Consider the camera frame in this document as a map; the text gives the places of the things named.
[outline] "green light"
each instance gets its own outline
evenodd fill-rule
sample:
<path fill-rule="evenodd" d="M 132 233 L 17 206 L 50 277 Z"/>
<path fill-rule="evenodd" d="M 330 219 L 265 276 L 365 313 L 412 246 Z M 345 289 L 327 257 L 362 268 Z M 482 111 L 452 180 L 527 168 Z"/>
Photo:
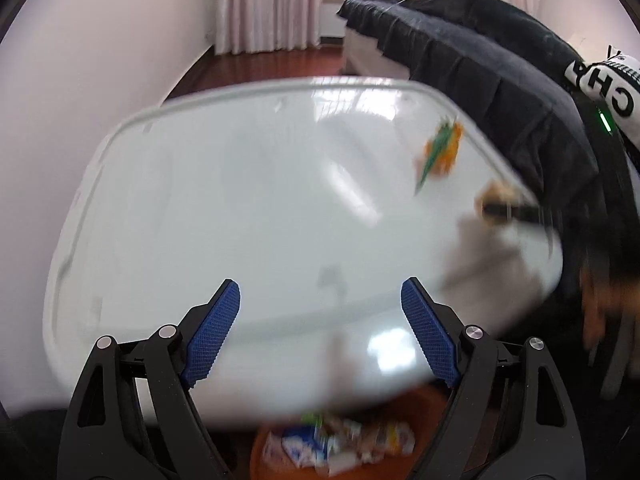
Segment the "green light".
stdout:
<path fill-rule="evenodd" d="M 600 112 L 600 118 L 602 119 L 602 123 L 604 127 L 607 129 L 609 133 L 611 133 L 611 126 L 609 126 L 609 122 L 607 122 L 607 118 L 604 116 L 602 112 Z"/>

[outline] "blue gripper pad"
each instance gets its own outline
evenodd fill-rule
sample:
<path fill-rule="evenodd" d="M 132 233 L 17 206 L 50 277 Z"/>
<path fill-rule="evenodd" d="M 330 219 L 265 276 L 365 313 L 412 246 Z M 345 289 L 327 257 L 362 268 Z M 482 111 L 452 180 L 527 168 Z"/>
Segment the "blue gripper pad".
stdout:
<path fill-rule="evenodd" d="M 209 375 L 222 343 L 240 310 L 240 288 L 231 282 L 202 321 L 187 346 L 186 366 L 180 375 L 190 388 Z"/>
<path fill-rule="evenodd" d="M 449 388 L 457 386 L 460 372 L 456 367 L 456 347 L 411 280 L 402 284 L 400 300 L 406 320 L 434 375 L 444 380 Z"/>

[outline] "metal screw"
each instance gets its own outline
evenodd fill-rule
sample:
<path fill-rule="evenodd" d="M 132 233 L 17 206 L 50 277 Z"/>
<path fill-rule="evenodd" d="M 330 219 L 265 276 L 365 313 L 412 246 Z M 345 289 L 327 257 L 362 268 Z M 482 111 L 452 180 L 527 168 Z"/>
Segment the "metal screw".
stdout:
<path fill-rule="evenodd" d="M 176 332 L 175 331 L 175 326 L 173 326 L 173 325 L 165 325 L 158 331 L 158 335 L 162 339 L 169 339 L 170 337 L 174 336 L 175 332 Z"/>
<path fill-rule="evenodd" d="M 534 350 L 542 350 L 545 347 L 544 342 L 539 337 L 529 339 L 529 344 Z"/>
<path fill-rule="evenodd" d="M 100 348 L 101 350 L 104 350 L 105 348 L 108 348 L 109 345 L 111 344 L 111 338 L 108 335 L 103 335 L 100 339 L 98 339 L 98 341 L 95 343 L 95 345 Z"/>
<path fill-rule="evenodd" d="M 480 339 L 482 337 L 482 329 L 479 326 L 468 326 L 466 327 L 465 333 L 471 339 Z"/>

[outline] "green object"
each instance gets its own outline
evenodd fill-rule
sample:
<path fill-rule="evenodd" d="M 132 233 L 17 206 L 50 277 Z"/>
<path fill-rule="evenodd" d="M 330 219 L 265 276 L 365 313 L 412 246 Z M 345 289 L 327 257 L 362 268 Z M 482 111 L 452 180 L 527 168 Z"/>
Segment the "green object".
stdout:
<path fill-rule="evenodd" d="M 427 157 L 427 160 L 424 161 L 424 166 L 422 167 L 422 176 L 418 181 L 418 185 L 415 187 L 415 193 L 422 189 L 424 186 L 424 182 L 427 180 L 427 176 L 429 172 L 433 169 L 438 160 L 438 157 L 447 149 L 447 146 L 451 142 L 453 138 L 453 123 L 449 121 L 443 121 L 440 125 L 440 129 L 433 139 L 433 147 L 431 149 L 431 153 Z"/>
<path fill-rule="evenodd" d="M 607 133 L 609 135 L 612 135 L 613 127 L 611 125 L 615 123 L 613 121 L 611 113 L 609 112 L 609 110 L 601 110 L 600 108 L 598 108 L 598 114 L 600 115 L 602 124 L 604 124 L 604 127 L 607 129 Z"/>
<path fill-rule="evenodd" d="M 322 415 L 318 415 L 317 413 L 307 413 L 300 417 L 300 422 L 319 428 L 322 426 Z"/>

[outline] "wooden floor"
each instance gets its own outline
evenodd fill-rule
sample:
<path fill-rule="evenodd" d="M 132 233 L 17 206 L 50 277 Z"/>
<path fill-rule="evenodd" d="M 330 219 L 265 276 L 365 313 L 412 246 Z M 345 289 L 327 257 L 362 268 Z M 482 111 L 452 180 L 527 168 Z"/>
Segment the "wooden floor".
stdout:
<path fill-rule="evenodd" d="M 205 54 L 194 65 L 196 73 L 188 73 L 170 98 L 251 81 L 338 75 L 341 60 L 342 49 L 333 46 L 237 56 Z"/>

